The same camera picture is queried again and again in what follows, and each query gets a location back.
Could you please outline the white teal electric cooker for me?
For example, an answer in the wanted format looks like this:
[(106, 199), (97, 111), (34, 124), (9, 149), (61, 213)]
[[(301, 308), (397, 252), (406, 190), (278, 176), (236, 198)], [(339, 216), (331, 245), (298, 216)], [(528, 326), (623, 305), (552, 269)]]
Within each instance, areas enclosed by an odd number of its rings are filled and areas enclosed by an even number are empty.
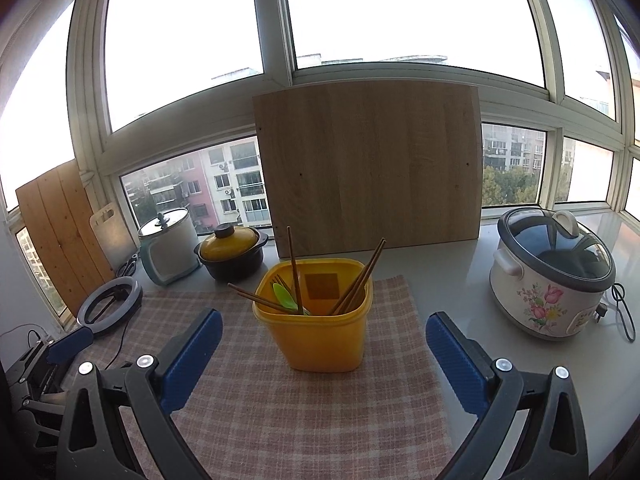
[(153, 283), (168, 286), (201, 266), (194, 252), (198, 233), (186, 208), (159, 212), (138, 234), (140, 260)]

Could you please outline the short brown chopstick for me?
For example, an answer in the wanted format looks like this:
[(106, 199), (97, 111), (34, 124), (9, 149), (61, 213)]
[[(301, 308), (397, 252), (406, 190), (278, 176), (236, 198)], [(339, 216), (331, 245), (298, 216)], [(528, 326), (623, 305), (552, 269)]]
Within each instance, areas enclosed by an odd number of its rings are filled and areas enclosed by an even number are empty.
[(290, 253), (290, 259), (291, 259), (292, 283), (293, 283), (293, 287), (294, 287), (294, 294), (295, 294), (295, 302), (297, 304), (297, 311), (298, 311), (299, 315), (304, 315), (305, 314), (305, 310), (304, 310), (304, 304), (303, 304), (303, 299), (302, 299), (302, 293), (300, 292), (300, 287), (299, 287), (299, 279), (298, 279), (298, 272), (297, 272), (297, 262), (296, 262), (296, 258), (295, 258), (295, 252), (294, 252), (294, 247), (293, 247), (292, 230), (291, 230), (290, 226), (286, 226), (286, 236), (288, 237), (288, 252)]

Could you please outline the floral white slow cooker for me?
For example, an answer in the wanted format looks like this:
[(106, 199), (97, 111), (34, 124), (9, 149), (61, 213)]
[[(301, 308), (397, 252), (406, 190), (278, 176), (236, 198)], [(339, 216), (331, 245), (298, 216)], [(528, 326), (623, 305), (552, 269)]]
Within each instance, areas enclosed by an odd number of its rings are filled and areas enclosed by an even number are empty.
[(569, 211), (539, 207), (507, 211), (497, 231), (489, 285), (506, 317), (541, 339), (581, 332), (616, 279), (600, 237)]

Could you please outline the large wooden board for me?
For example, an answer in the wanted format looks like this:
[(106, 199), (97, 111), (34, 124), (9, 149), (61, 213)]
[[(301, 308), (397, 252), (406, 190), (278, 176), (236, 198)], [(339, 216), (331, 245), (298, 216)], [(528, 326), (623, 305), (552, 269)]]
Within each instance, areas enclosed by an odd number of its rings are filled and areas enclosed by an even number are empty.
[(480, 235), (477, 88), (329, 82), (256, 96), (253, 108), (280, 257)]

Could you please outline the green plastic spoon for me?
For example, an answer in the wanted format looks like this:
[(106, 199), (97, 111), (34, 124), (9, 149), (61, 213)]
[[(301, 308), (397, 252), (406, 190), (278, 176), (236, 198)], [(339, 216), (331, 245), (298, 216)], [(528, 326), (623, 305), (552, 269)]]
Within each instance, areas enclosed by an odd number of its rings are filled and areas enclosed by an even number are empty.
[(293, 312), (296, 314), (310, 315), (310, 312), (307, 309), (303, 307), (299, 307), (299, 305), (293, 298), (292, 294), (288, 291), (288, 289), (285, 286), (281, 285), (280, 283), (274, 282), (272, 284), (272, 290), (273, 290), (274, 296), (276, 296), (280, 306), (284, 310), (287, 310), (288, 312)]

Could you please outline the yellow plastic utensil holder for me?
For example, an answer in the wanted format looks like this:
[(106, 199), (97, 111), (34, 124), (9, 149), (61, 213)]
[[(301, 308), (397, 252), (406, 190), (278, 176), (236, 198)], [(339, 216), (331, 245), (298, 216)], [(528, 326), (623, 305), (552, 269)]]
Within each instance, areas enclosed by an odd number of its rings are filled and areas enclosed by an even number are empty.
[(345, 313), (332, 309), (354, 284), (364, 265), (346, 258), (299, 259), (296, 263), (306, 315), (283, 313), (264, 304), (252, 304), (294, 370), (345, 373), (361, 364), (373, 285), (367, 282)]

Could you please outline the white cutting board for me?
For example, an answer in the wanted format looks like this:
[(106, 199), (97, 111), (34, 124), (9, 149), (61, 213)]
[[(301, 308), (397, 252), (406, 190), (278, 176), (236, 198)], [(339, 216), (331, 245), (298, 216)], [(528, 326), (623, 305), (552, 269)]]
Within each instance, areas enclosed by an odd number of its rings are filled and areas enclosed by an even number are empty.
[(95, 212), (90, 217), (90, 226), (114, 272), (137, 252), (137, 245), (115, 203)]

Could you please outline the black pot yellow lid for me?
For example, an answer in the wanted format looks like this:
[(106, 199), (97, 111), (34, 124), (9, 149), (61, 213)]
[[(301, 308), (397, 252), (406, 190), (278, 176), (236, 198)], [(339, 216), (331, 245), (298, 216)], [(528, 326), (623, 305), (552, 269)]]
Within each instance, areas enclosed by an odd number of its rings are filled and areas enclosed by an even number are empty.
[(260, 268), (267, 242), (268, 235), (254, 228), (221, 223), (194, 247), (194, 254), (215, 281), (236, 283)]

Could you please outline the slatted wooden board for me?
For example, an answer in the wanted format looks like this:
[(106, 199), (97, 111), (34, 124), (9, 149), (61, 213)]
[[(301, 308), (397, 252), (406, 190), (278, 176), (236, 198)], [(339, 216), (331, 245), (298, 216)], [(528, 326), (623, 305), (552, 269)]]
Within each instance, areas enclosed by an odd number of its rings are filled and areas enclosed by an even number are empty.
[(93, 215), (76, 160), (40, 174), (16, 190), (18, 208), (37, 255), (67, 309), (111, 281), (114, 271), (90, 226)]

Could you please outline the pink plaid table cloth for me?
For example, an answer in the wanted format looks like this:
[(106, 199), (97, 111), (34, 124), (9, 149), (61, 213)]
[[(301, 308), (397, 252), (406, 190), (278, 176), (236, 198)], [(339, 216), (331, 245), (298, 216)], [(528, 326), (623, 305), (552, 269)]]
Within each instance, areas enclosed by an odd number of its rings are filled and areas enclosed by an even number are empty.
[(436, 364), (402, 276), (373, 285), (366, 348), (345, 374), (292, 370), (232, 292), (149, 292), (126, 328), (81, 359), (117, 366), (156, 353), (205, 308), (224, 336), (172, 418), (215, 479), (433, 479), (452, 454)]

